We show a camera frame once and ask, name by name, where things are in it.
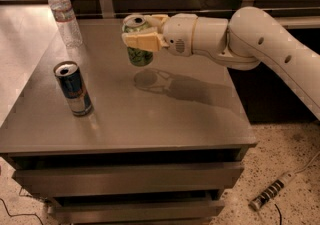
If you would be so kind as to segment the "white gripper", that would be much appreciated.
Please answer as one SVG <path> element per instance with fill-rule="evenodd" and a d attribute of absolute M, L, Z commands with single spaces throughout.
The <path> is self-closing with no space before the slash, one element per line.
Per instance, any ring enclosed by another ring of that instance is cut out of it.
<path fill-rule="evenodd" d="M 198 19 L 196 15 L 177 14 L 169 18 L 166 14 L 153 14 L 145 15 L 144 18 L 158 31 L 163 28 L 163 35 L 156 32 L 123 33 L 122 40 L 127 47 L 148 52 L 158 52 L 167 48 L 169 53 L 176 56 L 192 55 L 193 30 Z"/>

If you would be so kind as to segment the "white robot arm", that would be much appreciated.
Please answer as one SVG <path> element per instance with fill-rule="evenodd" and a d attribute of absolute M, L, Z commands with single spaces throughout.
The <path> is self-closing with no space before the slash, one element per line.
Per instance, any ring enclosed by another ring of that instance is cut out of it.
<path fill-rule="evenodd" d="M 259 8 L 241 8 L 230 19 L 132 14 L 123 20 L 122 40 L 129 48 L 204 56 L 237 70 L 263 63 L 320 119 L 320 55 Z"/>

